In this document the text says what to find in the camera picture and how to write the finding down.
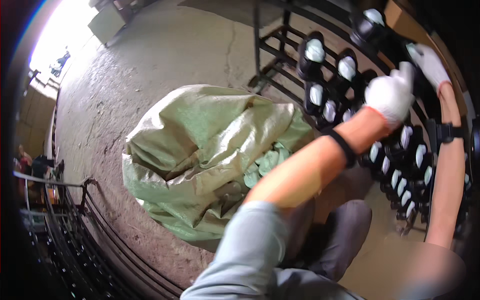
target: white work glove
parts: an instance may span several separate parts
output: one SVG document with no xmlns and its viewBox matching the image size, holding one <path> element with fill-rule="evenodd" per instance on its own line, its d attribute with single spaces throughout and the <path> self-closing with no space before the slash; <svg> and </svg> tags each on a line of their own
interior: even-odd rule
<svg viewBox="0 0 480 300">
<path fill-rule="evenodd" d="M 373 79 L 365 89 L 365 105 L 378 111 L 390 129 L 395 129 L 407 117 L 415 97 L 413 89 L 413 66 L 403 61 L 399 70 L 390 76 Z"/>
<path fill-rule="evenodd" d="M 422 44 L 408 44 L 407 50 L 414 63 L 418 65 L 428 81 L 433 85 L 437 94 L 442 83 L 451 84 L 442 61 L 432 48 Z"/>
</svg>

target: forearm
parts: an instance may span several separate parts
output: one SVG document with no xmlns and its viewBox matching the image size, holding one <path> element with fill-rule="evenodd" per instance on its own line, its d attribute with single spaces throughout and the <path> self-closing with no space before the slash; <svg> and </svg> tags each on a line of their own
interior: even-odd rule
<svg viewBox="0 0 480 300">
<path fill-rule="evenodd" d="M 460 126 L 460 114 L 453 89 L 445 84 L 440 92 L 442 122 Z M 456 217 L 462 200 L 465 174 L 463 139 L 442 144 L 437 161 L 429 231 L 426 242 L 450 248 Z"/>
<path fill-rule="evenodd" d="M 383 117 L 370 108 L 363 108 L 335 130 L 357 154 L 389 133 Z M 322 136 L 264 176 L 245 202 L 267 201 L 280 208 L 296 207 L 319 193 L 345 164 L 342 148 L 331 137 Z"/>
</svg>

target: green plastic item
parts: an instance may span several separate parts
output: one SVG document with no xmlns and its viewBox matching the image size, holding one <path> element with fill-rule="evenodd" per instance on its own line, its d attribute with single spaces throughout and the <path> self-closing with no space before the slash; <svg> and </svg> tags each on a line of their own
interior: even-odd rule
<svg viewBox="0 0 480 300">
<path fill-rule="evenodd" d="M 123 183 L 182 240 L 219 239 L 249 190 L 244 174 L 254 160 L 276 142 L 293 153 L 312 140 L 294 104 L 188 85 L 156 103 L 127 136 Z"/>
</svg>

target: concrete floor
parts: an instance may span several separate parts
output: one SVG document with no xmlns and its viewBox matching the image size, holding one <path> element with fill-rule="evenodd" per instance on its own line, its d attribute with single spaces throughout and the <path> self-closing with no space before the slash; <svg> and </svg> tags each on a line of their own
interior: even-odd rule
<svg viewBox="0 0 480 300">
<path fill-rule="evenodd" d="M 213 84 L 238 89 L 254 75 L 253 30 L 215 14 L 163 0 L 135 15 L 108 48 L 92 38 L 68 70 L 61 85 L 57 114 L 59 158 L 66 163 L 65 180 L 93 176 L 105 197 L 90 191 L 113 226 L 153 267 L 189 286 L 213 259 L 213 254 L 183 242 L 158 225 L 123 187 L 121 153 L 125 136 L 151 106 L 186 84 Z M 269 31 L 280 20 L 264 28 Z M 309 32 L 319 26 L 293 16 L 291 24 Z M 321 29 L 334 51 L 345 41 Z M 374 67 L 360 53 L 359 69 Z M 272 56 L 263 52 L 263 63 Z M 303 91 L 293 86 L 303 98 Z M 266 97 L 285 100 L 269 87 Z M 374 186 L 366 201 L 373 208 L 370 233 L 362 253 L 395 231 L 389 202 Z M 362 270 L 351 268 L 341 283 L 368 297 L 355 285 Z"/>
</svg>

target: hand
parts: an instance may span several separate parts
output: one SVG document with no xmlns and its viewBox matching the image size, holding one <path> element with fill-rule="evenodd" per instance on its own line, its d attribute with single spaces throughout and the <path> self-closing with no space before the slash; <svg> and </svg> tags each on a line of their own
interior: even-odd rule
<svg viewBox="0 0 480 300">
<path fill-rule="evenodd" d="M 390 130 L 395 129 L 407 117 L 415 97 L 413 89 L 413 66 L 406 61 L 390 76 L 373 79 L 365 90 L 366 106 L 379 112 Z"/>
<path fill-rule="evenodd" d="M 442 61 L 432 48 L 422 44 L 409 44 L 407 49 L 414 63 L 422 70 L 437 94 L 443 83 L 452 84 Z"/>
</svg>

